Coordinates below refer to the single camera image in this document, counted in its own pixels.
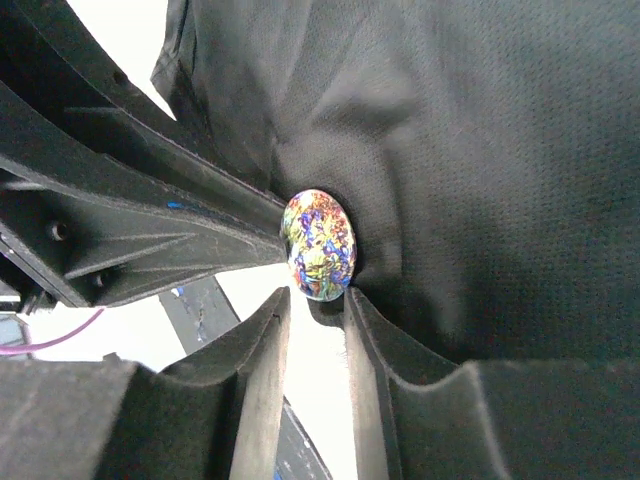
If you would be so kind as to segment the round multicolour brooch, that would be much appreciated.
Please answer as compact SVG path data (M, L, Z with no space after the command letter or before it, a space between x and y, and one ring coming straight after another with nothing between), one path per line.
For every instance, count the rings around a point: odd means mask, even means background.
M322 303L344 294L354 275L357 246L349 217L338 201L318 189L295 194L284 209L280 237L302 294Z

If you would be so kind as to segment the black t-shirt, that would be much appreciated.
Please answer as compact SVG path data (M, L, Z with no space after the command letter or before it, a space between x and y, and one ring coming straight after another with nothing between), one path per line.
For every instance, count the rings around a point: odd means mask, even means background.
M635 1L172 1L152 74L247 183L331 193L453 358L639 353Z

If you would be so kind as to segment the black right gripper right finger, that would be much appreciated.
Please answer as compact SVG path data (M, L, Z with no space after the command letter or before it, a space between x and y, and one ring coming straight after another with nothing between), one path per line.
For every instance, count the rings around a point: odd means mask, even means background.
M622 360L456 365L344 298L362 479L635 479L639 365Z

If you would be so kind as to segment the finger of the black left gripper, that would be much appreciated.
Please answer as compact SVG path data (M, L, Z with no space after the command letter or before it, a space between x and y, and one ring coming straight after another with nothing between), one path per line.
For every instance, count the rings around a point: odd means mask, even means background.
M156 106L67 2L2 2L1 80L74 140L135 174L120 199L277 234L281 203Z
M200 213L105 155L4 153L3 249L17 270L71 307L119 306L213 274L279 263L276 237Z

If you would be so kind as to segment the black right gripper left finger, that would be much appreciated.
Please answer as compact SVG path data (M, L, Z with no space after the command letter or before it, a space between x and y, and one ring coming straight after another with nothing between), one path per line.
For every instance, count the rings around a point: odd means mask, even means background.
M5 479L269 479L290 291L161 372L129 361L5 361Z

